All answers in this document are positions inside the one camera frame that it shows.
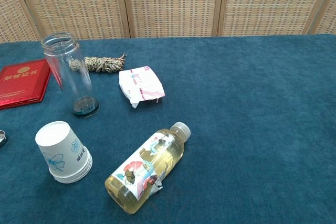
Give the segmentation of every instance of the white paper cup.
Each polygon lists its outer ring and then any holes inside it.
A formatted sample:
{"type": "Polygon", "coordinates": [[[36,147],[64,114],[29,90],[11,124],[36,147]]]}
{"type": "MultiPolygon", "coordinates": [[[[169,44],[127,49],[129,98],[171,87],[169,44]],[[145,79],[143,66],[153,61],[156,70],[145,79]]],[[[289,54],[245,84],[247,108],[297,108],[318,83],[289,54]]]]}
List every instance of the white paper cup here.
{"type": "Polygon", "coordinates": [[[66,122],[56,121],[43,126],[36,133],[35,142],[50,173],[61,183],[80,180],[92,167],[90,152],[66,122]]]}

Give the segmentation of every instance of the bottle label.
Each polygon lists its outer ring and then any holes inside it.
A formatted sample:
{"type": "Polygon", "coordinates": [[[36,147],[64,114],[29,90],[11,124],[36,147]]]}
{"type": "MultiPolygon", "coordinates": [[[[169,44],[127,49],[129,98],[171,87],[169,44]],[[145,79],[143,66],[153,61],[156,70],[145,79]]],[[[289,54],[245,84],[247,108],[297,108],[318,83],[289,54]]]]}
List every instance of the bottle label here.
{"type": "Polygon", "coordinates": [[[144,142],[112,176],[131,191],[137,200],[140,199],[148,186],[152,186],[150,196],[162,189],[161,181],[166,175],[166,169],[161,174],[156,174],[154,162],[160,154],[164,153],[174,141],[172,135],[154,133],[144,142]]]}
{"type": "Polygon", "coordinates": [[[91,111],[93,111],[96,108],[96,106],[93,104],[91,106],[88,106],[84,109],[80,109],[80,111],[82,112],[83,115],[90,113],[91,111]]]}

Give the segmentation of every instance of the white bottle cap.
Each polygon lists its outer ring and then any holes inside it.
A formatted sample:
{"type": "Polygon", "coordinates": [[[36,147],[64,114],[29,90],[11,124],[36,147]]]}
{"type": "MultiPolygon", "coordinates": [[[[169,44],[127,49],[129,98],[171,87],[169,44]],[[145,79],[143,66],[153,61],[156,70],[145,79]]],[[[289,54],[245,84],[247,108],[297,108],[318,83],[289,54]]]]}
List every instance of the white bottle cap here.
{"type": "Polygon", "coordinates": [[[185,136],[185,141],[184,142],[187,142],[187,140],[188,140],[188,138],[190,137],[190,134],[191,134],[189,127],[182,122],[174,123],[174,125],[171,126],[171,128],[173,128],[173,127],[178,128],[184,134],[184,136],[185,136]]]}

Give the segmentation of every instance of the woven panel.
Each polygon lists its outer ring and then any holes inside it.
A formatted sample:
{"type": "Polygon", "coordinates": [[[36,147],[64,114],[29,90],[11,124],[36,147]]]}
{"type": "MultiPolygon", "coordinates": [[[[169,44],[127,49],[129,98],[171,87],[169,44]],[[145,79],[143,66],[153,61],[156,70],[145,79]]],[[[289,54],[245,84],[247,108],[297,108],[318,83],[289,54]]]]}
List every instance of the woven panel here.
{"type": "Polygon", "coordinates": [[[0,42],[36,40],[19,0],[0,0],[0,42]]]}
{"type": "Polygon", "coordinates": [[[336,34],[336,0],[332,0],[322,22],[317,30],[317,34],[336,34]]]}
{"type": "Polygon", "coordinates": [[[49,35],[69,31],[78,39],[123,38],[118,0],[30,0],[49,35]]]}
{"type": "Polygon", "coordinates": [[[211,36],[214,9],[215,0],[130,0],[130,29],[135,37],[211,36]]]}
{"type": "Polygon", "coordinates": [[[301,34],[316,0],[227,0],[223,36],[301,34]]]}

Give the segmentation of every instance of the red certificate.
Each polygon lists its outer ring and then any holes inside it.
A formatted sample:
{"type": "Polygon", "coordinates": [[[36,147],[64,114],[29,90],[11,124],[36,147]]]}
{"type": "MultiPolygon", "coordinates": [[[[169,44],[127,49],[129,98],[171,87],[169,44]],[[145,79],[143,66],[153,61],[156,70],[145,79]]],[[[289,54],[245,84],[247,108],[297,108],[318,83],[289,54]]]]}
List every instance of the red certificate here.
{"type": "Polygon", "coordinates": [[[0,110],[41,102],[50,73],[45,59],[5,66],[0,72],[0,110]]]}

